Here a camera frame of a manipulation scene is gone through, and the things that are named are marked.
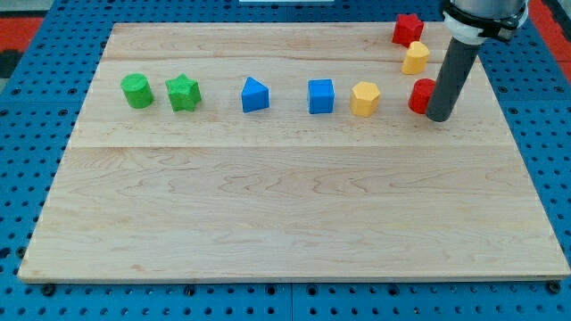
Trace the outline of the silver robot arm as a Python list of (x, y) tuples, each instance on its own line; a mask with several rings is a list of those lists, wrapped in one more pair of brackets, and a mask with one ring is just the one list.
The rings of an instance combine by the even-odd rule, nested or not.
[(442, 0), (444, 25), (466, 45), (509, 42), (528, 17), (528, 0)]

